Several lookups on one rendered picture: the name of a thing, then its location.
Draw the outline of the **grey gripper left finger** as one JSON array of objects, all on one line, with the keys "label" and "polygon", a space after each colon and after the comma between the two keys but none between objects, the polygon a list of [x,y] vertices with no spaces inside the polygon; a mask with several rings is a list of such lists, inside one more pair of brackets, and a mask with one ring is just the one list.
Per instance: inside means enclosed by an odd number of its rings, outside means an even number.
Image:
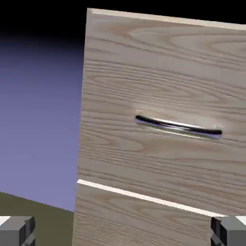
[{"label": "grey gripper left finger", "polygon": [[0,246],[36,246],[32,216],[0,216]]}]

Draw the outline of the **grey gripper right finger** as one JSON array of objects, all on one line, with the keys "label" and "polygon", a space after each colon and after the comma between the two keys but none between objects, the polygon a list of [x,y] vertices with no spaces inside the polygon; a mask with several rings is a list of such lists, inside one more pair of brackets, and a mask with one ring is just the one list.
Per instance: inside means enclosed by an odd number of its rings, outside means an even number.
[{"label": "grey gripper right finger", "polygon": [[246,246],[246,216],[212,217],[210,246]]}]

